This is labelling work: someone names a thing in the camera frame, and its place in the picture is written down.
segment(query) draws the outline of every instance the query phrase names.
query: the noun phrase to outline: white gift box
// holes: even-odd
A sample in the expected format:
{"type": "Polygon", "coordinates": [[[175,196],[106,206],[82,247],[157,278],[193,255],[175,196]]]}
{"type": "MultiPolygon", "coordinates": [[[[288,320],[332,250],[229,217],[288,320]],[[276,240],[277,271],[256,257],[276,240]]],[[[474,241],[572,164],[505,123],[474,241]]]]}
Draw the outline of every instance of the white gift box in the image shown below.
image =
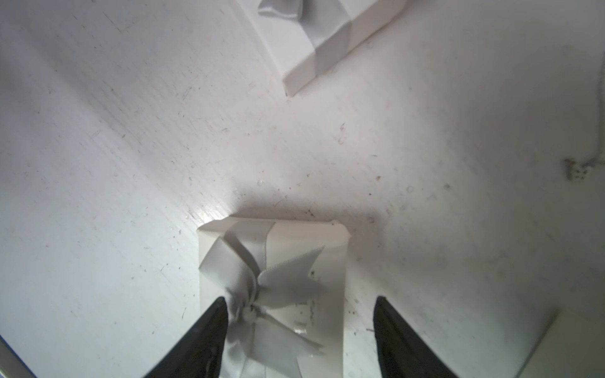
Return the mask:
{"type": "Polygon", "coordinates": [[[297,21],[259,15],[260,0],[234,1],[242,22],[251,25],[260,50],[277,69],[288,96],[326,72],[405,5],[405,0],[303,0],[303,17],[297,21]],[[310,8],[319,13],[314,15],[321,19],[319,28],[308,27],[305,9],[310,8]]]}
{"type": "MultiPolygon", "coordinates": [[[[206,223],[197,230],[200,263],[214,242],[241,220],[250,221],[250,219],[227,217],[206,223]]],[[[267,312],[294,332],[323,346],[322,356],[298,358],[303,377],[341,378],[345,259],[350,234],[346,227],[337,221],[270,221],[275,224],[267,234],[266,266],[271,267],[323,247],[324,250],[313,264],[309,276],[320,282],[327,290],[321,296],[309,299],[306,303],[267,312]]],[[[217,297],[224,294],[223,288],[217,287],[205,275],[200,274],[202,313],[217,297]]],[[[258,364],[252,360],[247,363],[258,364]]],[[[267,368],[266,377],[278,378],[282,375],[267,368]]]]}

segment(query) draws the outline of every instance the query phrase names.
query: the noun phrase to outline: white surface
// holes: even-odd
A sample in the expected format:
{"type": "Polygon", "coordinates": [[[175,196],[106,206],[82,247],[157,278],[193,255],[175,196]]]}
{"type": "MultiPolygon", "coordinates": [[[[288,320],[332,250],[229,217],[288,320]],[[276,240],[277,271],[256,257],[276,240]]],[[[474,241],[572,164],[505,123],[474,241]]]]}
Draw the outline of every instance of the white surface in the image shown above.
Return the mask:
{"type": "MultiPolygon", "coordinates": [[[[241,218],[227,217],[198,229],[200,263],[217,238],[223,236],[238,220],[241,218]]],[[[322,356],[299,358],[303,377],[342,377],[345,265],[350,235],[336,221],[274,221],[276,223],[267,235],[266,268],[323,247],[324,250],[313,264],[312,272],[314,279],[321,282],[327,291],[309,299],[306,304],[268,312],[291,330],[304,331],[302,336],[322,345],[322,356]]],[[[221,295],[224,295],[222,288],[216,287],[200,274],[200,308],[208,308],[221,295]]],[[[267,370],[267,377],[283,376],[267,370]]]]}
{"type": "Polygon", "coordinates": [[[605,376],[605,325],[562,312],[519,378],[605,376]]]}
{"type": "Polygon", "coordinates": [[[461,378],[605,316],[605,171],[561,164],[594,153],[600,1],[411,2],[291,99],[221,1],[0,15],[0,333],[39,378],[147,372],[232,213],[351,231],[346,378],[378,376],[378,294],[461,378]]]}
{"type": "MultiPolygon", "coordinates": [[[[288,96],[293,96],[316,76],[315,48],[303,27],[291,20],[261,16],[258,0],[231,0],[244,28],[267,56],[281,77],[288,96]]],[[[351,20],[347,51],[354,49],[376,30],[389,23],[404,7],[405,0],[341,0],[351,20]]]]}

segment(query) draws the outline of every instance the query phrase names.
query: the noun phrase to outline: satin ribbon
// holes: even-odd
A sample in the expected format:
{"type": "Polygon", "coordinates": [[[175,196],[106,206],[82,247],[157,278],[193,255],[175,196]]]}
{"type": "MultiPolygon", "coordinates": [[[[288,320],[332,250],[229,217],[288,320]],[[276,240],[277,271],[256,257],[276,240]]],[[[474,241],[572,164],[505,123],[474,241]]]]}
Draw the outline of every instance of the satin ribbon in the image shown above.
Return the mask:
{"type": "Polygon", "coordinates": [[[299,336],[266,313],[322,293],[325,288],[308,277],[323,250],[315,249],[266,269],[269,221],[239,221],[212,245],[200,271],[224,287],[229,328],[221,377],[264,377],[256,361],[289,378],[302,378],[298,356],[317,356],[320,344],[299,336]]]}
{"type": "Polygon", "coordinates": [[[348,53],[351,19],[340,0],[261,0],[258,14],[298,20],[315,48],[316,75],[348,53]]]}

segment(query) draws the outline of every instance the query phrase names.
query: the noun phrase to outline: ribbon bow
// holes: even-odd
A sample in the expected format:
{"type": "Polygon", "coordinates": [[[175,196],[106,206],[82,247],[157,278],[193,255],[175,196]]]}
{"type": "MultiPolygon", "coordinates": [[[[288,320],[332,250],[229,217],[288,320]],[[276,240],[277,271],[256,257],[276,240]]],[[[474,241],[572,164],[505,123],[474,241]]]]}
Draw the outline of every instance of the ribbon bow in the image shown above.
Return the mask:
{"type": "Polygon", "coordinates": [[[299,336],[265,309],[282,308],[317,296],[324,287],[308,277],[323,248],[315,249],[269,269],[266,241],[273,222],[239,221],[212,245],[200,271],[224,287],[229,328],[221,376],[260,375],[248,371],[254,360],[289,378],[301,378],[298,356],[317,356],[320,344],[299,336]]]}
{"type": "Polygon", "coordinates": [[[258,14],[261,16],[279,17],[300,20],[303,15],[303,0],[261,0],[258,14]]]}

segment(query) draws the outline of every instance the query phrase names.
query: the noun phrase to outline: ribbon tail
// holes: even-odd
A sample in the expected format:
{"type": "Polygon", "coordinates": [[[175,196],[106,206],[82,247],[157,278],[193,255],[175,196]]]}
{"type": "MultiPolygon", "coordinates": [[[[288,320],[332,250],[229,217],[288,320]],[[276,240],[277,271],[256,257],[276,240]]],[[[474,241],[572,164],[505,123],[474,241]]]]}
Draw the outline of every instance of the ribbon tail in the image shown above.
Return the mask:
{"type": "Polygon", "coordinates": [[[320,344],[297,335],[269,314],[256,320],[249,358],[285,375],[302,378],[298,356],[320,356],[320,344]]]}
{"type": "Polygon", "coordinates": [[[288,20],[299,20],[303,15],[303,0],[261,0],[258,14],[288,20]]]}
{"type": "Polygon", "coordinates": [[[229,324],[223,349],[221,377],[240,378],[254,341],[254,324],[234,321],[229,324]]]}
{"type": "Polygon", "coordinates": [[[309,278],[309,270],[323,247],[271,267],[258,276],[256,304],[282,308],[325,292],[325,287],[309,278]]]}

